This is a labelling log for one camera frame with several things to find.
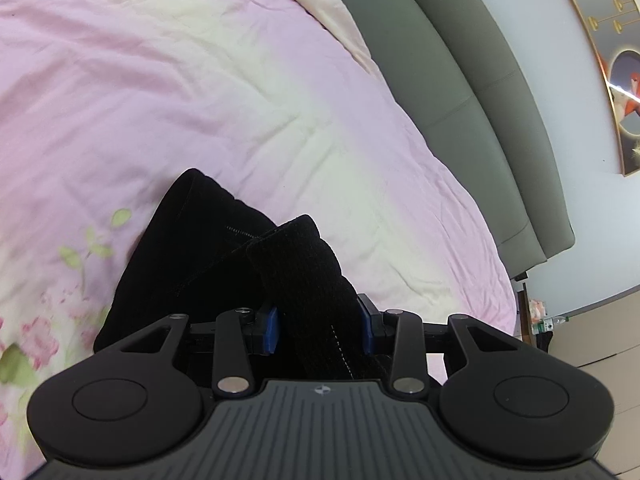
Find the pink floral duvet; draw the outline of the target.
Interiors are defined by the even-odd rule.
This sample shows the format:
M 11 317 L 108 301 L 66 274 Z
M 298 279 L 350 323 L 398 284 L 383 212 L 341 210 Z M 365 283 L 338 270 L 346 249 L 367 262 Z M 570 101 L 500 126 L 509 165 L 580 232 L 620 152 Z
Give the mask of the pink floral duvet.
M 29 396 L 88 356 L 190 168 L 274 221 L 309 214 L 379 307 L 513 330 L 476 203 L 295 0 L 1 0 L 3 478 L 41 464 Z

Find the gold framed wall art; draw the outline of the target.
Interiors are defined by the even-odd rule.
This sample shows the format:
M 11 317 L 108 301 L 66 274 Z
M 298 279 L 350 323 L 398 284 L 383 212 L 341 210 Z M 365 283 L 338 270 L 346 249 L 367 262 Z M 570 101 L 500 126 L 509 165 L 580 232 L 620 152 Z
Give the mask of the gold framed wall art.
M 639 171 L 639 6 L 637 0 L 570 0 L 610 99 L 622 174 Z

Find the black pants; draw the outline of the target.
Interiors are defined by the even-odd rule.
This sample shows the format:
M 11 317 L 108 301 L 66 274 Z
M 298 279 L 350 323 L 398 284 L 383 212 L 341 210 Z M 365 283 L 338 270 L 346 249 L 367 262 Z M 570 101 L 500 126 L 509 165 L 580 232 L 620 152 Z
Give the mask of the black pants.
M 356 290 L 306 214 L 278 226 L 200 170 L 171 185 L 115 290 L 94 351 L 171 314 L 213 322 L 237 308 L 277 313 L 276 375 L 381 379 L 363 351 Z

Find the beige bedside cabinet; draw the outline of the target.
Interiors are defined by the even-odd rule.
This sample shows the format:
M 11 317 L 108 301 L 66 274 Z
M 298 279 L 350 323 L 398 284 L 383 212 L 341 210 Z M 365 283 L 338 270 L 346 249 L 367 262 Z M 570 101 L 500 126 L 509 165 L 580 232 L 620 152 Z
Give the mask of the beige bedside cabinet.
M 614 400 L 614 422 L 599 460 L 622 479 L 639 477 L 639 294 L 572 316 L 549 353 L 600 380 Z

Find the grey upholstered headboard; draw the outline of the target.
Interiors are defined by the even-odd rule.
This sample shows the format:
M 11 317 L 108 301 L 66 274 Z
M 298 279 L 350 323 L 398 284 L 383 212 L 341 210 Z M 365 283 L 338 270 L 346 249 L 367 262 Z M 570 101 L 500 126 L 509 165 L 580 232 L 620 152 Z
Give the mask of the grey upholstered headboard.
M 477 203 L 506 272 L 574 245 L 533 93 L 482 0 L 343 0 L 397 103 Z

